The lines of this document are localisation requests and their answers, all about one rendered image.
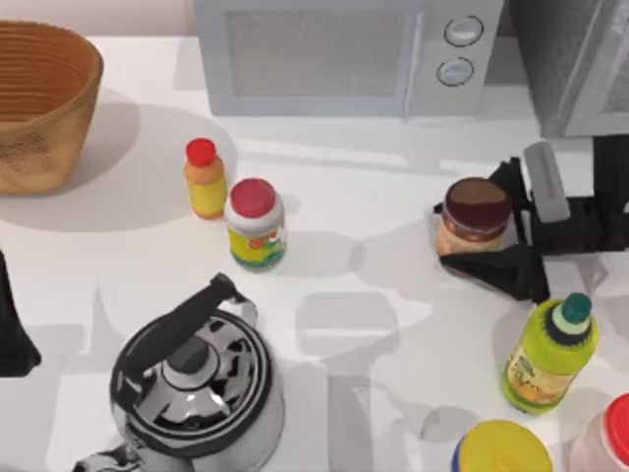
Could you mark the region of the blue container with yellow lid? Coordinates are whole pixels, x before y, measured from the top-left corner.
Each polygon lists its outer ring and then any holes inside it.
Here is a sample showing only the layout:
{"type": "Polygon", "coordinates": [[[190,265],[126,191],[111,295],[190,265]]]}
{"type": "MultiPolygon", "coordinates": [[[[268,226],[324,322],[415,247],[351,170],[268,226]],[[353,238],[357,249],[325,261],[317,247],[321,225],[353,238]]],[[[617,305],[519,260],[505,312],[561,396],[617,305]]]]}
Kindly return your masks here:
{"type": "Polygon", "coordinates": [[[549,453],[529,429],[507,420],[484,421],[457,443],[450,472],[553,472],[549,453]]]}

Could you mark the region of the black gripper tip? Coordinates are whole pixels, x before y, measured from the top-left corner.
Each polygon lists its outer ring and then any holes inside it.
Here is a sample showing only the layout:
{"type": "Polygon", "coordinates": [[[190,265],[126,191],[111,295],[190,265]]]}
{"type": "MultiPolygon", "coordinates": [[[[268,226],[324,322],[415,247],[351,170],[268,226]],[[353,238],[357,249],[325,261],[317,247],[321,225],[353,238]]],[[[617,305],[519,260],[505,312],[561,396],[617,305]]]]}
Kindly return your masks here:
{"type": "Polygon", "coordinates": [[[4,253],[0,250],[0,378],[24,378],[41,355],[16,309],[4,253]]]}

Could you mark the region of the orange bottle with red cap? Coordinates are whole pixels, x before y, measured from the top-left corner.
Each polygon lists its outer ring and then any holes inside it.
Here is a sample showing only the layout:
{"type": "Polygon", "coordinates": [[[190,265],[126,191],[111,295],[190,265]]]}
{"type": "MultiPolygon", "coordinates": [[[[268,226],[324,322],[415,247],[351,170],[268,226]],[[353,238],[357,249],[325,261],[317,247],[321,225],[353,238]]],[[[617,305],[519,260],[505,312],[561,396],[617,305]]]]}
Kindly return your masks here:
{"type": "Polygon", "coordinates": [[[202,219],[223,215],[227,199],[226,172],[215,143],[195,138],[185,148],[184,175],[193,212],[202,219]]]}

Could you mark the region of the round grey microwave knob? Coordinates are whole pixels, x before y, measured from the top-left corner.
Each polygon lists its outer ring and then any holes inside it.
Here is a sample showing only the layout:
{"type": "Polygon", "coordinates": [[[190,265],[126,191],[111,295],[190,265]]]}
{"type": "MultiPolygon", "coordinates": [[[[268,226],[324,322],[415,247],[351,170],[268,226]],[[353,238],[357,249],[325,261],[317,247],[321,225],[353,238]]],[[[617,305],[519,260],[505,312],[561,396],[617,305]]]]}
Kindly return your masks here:
{"type": "Polygon", "coordinates": [[[454,47],[468,47],[475,44],[483,35],[485,26],[476,16],[453,19],[444,29],[445,40],[454,47]]]}
{"type": "Polygon", "coordinates": [[[474,64],[467,58],[456,57],[442,62],[436,70],[438,81],[448,88],[457,88],[468,83],[475,74],[474,64]]]}

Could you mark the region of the woven wooden basket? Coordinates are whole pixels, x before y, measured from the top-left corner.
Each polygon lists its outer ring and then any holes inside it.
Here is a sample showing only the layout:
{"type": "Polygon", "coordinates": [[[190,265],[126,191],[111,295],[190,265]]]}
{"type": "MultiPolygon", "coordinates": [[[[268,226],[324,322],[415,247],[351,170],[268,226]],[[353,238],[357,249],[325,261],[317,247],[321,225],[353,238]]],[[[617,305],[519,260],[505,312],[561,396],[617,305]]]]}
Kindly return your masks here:
{"type": "Polygon", "coordinates": [[[0,20],[0,195],[44,194],[75,169],[104,62],[82,35],[0,20]]]}

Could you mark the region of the red-lidded jar with yellow label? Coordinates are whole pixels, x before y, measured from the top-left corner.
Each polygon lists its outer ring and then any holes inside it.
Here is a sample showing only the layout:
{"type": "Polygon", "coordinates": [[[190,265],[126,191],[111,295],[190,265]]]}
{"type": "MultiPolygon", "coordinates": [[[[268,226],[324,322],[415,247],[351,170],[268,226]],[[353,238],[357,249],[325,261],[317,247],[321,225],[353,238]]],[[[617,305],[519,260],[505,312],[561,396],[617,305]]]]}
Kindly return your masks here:
{"type": "Polygon", "coordinates": [[[287,246],[285,208],[281,196],[266,180],[238,181],[224,209],[233,259],[249,269],[268,269],[284,256],[287,246]]]}

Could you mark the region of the brown-lidded jar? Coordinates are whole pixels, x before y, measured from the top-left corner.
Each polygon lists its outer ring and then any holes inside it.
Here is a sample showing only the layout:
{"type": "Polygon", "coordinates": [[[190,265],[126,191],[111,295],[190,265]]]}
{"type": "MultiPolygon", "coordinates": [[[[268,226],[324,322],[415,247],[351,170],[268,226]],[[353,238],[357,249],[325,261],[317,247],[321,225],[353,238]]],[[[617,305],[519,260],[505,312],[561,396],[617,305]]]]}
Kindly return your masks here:
{"type": "Polygon", "coordinates": [[[455,182],[442,202],[435,236],[437,253],[498,251],[511,213],[510,196],[493,181],[469,177],[455,182]]]}

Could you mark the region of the pale microwave oven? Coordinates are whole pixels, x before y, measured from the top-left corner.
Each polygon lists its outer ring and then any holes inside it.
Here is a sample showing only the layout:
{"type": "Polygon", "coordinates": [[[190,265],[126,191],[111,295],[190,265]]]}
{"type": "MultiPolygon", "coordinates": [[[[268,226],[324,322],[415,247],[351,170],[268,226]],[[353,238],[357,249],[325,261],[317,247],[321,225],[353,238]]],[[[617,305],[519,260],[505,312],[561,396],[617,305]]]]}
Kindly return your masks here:
{"type": "Polygon", "coordinates": [[[505,0],[419,0],[424,15],[420,67],[416,77],[413,117],[466,116],[481,98],[488,62],[496,39],[505,0]],[[476,16],[484,24],[482,37],[468,47],[454,47],[444,38],[448,22],[476,16]],[[456,57],[469,59],[475,74],[465,85],[448,88],[436,78],[438,66],[456,57]]]}

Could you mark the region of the microwave oven door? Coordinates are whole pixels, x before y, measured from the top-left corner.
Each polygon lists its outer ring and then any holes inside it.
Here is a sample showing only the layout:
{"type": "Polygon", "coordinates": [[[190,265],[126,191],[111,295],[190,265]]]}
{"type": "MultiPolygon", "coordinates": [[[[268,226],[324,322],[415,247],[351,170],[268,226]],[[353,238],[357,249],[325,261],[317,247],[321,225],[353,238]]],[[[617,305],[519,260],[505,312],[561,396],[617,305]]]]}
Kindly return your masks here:
{"type": "Polygon", "coordinates": [[[419,0],[194,0],[219,116],[405,116],[419,0]]]}

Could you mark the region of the clear jar with red lid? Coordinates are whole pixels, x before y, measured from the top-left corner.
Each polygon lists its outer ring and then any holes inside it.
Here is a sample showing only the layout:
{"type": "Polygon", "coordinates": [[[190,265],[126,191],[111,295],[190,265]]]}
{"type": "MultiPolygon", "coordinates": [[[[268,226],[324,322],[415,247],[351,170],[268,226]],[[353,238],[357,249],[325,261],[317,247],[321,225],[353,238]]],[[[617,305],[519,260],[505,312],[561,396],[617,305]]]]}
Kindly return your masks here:
{"type": "Polygon", "coordinates": [[[629,392],[614,398],[571,446],[568,472],[629,472],[629,392]]]}

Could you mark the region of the green bottle with dark cap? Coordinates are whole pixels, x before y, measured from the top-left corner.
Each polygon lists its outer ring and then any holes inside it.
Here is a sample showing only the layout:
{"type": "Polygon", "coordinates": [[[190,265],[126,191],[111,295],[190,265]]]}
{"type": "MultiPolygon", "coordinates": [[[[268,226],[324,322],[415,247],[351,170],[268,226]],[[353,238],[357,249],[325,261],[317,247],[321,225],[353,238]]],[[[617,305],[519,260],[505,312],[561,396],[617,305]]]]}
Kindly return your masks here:
{"type": "Polygon", "coordinates": [[[543,414],[566,395],[599,345],[589,295],[548,299],[529,315],[502,374],[505,398],[518,410],[543,414]]]}

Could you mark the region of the grey cabinet with dark inside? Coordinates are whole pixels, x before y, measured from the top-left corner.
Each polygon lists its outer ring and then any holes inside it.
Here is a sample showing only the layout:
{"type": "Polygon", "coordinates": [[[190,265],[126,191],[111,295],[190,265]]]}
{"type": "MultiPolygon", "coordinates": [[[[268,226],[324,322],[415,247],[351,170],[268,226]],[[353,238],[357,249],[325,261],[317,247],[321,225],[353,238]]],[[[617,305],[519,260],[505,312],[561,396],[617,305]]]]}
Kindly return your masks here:
{"type": "Polygon", "coordinates": [[[629,0],[511,0],[545,137],[629,134],[629,0]]]}

